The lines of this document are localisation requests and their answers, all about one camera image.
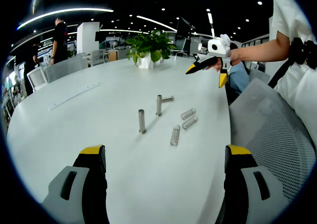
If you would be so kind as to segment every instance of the yellow tip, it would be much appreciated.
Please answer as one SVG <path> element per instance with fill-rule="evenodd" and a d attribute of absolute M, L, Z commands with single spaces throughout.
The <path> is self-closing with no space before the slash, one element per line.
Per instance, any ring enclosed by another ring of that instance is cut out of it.
<path fill-rule="evenodd" d="M 219 88 L 225 85 L 227 81 L 228 81 L 228 75 L 226 73 L 220 73 Z"/>
<path fill-rule="evenodd" d="M 248 154 L 251 154 L 251 152 L 248 149 L 246 149 L 246 148 L 244 148 L 242 146 L 228 145 L 228 147 L 230 148 L 232 155 L 248 155 Z"/>
<path fill-rule="evenodd" d="M 189 68 L 188 68 L 188 70 L 186 71 L 186 73 L 189 71 L 189 70 L 191 70 L 192 68 L 194 68 L 194 67 L 196 67 L 194 64 L 192 64 Z"/>
<path fill-rule="evenodd" d="M 99 150 L 103 145 L 90 146 L 80 152 L 80 154 L 99 154 Z"/>

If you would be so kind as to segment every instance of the white pot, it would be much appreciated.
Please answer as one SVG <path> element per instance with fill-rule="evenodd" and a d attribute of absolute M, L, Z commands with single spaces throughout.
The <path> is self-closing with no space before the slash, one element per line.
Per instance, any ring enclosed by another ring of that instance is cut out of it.
<path fill-rule="evenodd" d="M 140 58 L 138 61 L 140 69 L 153 69 L 155 63 L 151 60 L 151 54 L 148 53 L 144 58 Z"/>

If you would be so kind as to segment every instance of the human hand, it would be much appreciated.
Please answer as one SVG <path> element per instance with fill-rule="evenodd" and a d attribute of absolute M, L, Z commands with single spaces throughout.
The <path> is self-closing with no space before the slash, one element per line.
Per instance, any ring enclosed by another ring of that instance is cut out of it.
<path fill-rule="evenodd" d="M 218 57 L 218 61 L 217 61 L 217 63 L 216 64 L 213 64 L 213 65 L 211 65 L 211 66 L 209 66 L 207 69 L 210 69 L 210 68 L 212 68 L 212 67 L 214 67 L 214 69 L 218 72 L 219 70 L 221 70 L 221 59 Z"/>
<path fill-rule="evenodd" d="M 241 62 L 241 48 L 233 49 L 230 52 L 231 65 L 234 66 Z"/>

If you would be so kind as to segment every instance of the white round table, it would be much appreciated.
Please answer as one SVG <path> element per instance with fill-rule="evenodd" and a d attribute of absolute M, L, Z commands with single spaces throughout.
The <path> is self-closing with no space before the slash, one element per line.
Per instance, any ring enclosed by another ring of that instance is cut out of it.
<path fill-rule="evenodd" d="M 223 198 L 225 146 L 230 121 L 225 88 L 214 69 L 185 75 L 194 60 L 172 57 L 153 70 L 122 59 L 87 68 L 48 84 L 21 102 L 7 133 L 24 184 L 38 202 L 50 181 L 88 146 L 106 146 L 106 208 L 111 224 L 213 223 Z M 49 111 L 74 91 L 100 85 Z M 174 96 L 162 104 L 157 95 Z M 199 120 L 181 128 L 181 113 Z M 146 134 L 139 133 L 138 110 Z"/>

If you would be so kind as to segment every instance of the white pillar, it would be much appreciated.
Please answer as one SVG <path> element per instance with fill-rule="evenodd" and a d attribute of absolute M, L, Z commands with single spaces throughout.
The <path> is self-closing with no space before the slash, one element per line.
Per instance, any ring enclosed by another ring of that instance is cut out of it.
<path fill-rule="evenodd" d="M 83 22 L 77 28 L 77 53 L 91 53 L 99 49 L 99 42 L 95 41 L 99 32 L 99 22 Z"/>

